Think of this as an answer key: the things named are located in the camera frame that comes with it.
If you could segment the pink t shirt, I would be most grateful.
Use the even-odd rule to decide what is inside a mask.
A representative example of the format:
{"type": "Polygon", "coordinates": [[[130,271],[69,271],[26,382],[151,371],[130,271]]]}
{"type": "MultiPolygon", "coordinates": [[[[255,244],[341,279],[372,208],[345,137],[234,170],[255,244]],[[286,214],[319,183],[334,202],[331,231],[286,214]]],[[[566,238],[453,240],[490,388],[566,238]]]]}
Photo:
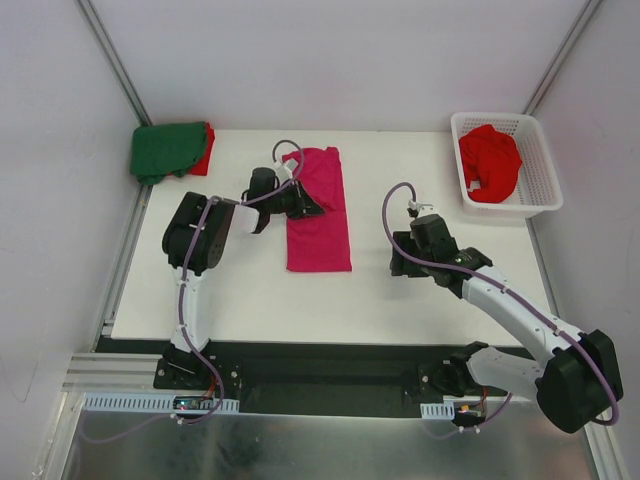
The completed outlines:
{"type": "Polygon", "coordinates": [[[287,264],[293,273],[336,273],[352,270],[348,215],[339,150],[306,148],[287,160],[305,157],[298,180],[324,213],[287,222],[287,264]]]}

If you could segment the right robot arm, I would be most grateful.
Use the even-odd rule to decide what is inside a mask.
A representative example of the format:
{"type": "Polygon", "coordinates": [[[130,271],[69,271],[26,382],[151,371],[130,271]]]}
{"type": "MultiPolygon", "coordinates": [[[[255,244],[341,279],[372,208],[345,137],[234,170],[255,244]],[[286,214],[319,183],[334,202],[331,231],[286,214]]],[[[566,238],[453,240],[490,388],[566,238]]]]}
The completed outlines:
{"type": "Polygon", "coordinates": [[[440,215],[416,207],[408,215],[408,230],[388,234],[392,275],[433,279],[491,317],[529,354],[523,358],[473,342],[431,375],[433,387],[458,397],[494,387],[533,400],[565,433],[590,422],[616,424],[623,387],[612,340],[600,330],[585,333],[536,307],[487,256],[475,248],[459,248],[440,215]]]}

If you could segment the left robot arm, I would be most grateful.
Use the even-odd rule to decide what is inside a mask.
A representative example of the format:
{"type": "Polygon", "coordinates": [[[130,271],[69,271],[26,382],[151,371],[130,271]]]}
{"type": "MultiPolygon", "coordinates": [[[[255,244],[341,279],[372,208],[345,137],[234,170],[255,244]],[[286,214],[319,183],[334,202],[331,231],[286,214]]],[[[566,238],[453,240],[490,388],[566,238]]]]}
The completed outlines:
{"type": "Polygon", "coordinates": [[[281,182],[266,167],[253,170],[239,200],[184,195],[162,239],[176,286],[176,321],[156,367],[155,388],[202,389],[216,378],[205,357],[211,341],[208,301],[212,274],[229,250],[228,243],[244,233],[261,233],[273,215],[302,220],[325,213],[301,181],[281,182]]]}

